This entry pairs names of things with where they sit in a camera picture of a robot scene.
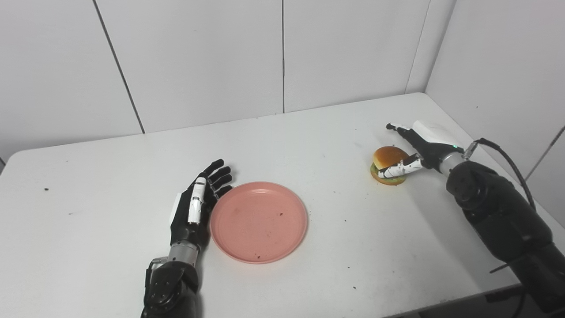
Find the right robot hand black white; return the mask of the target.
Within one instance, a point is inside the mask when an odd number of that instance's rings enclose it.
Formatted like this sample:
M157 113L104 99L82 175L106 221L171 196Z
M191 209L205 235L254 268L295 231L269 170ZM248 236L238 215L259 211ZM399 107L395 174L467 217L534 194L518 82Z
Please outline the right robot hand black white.
M422 168L434 169L448 177L454 167L465 161L464 148L439 124L418 120L410 128L393 123L388 123L386 128L403 137L416 153L379 169L380 178L397 178Z

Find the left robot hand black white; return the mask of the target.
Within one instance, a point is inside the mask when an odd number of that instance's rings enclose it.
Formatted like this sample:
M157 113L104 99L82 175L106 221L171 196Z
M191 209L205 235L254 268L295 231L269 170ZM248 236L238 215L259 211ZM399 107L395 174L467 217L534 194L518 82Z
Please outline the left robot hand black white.
M232 190L231 167L213 161L180 195L171 222L171 245L189 243L202 251L209 244L209 221L219 199Z

